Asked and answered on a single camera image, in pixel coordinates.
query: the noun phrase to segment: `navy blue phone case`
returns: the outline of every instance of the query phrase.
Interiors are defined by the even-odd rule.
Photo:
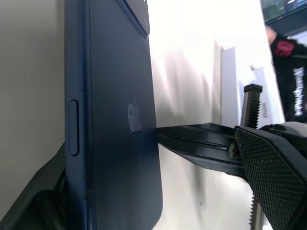
[[[69,230],[151,230],[162,186],[147,2],[66,0]]]

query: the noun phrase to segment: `side button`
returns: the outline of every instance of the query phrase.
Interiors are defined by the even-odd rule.
[[[77,101],[70,101],[68,104],[68,142],[71,155],[79,153],[79,104]]]

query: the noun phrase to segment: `smartphone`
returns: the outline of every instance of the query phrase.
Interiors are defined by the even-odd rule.
[[[67,229],[151,230],[162,185],[146,0],[65,0]]]

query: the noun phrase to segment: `textured grip pad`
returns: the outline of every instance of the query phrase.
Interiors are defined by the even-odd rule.
[[[274,230],[297,229],[296,222],[305,209],[306,182],[280,153],[292,146],[281,137],[276,136],[275,143],[276,139],[270,139],[273,134],[263,134],[266,132],[249,128],[236,130],[247,181]]]

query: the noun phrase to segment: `person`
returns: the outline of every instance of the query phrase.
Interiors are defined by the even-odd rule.
[[[307,123],[307,47],[266,27],[286,121]]]

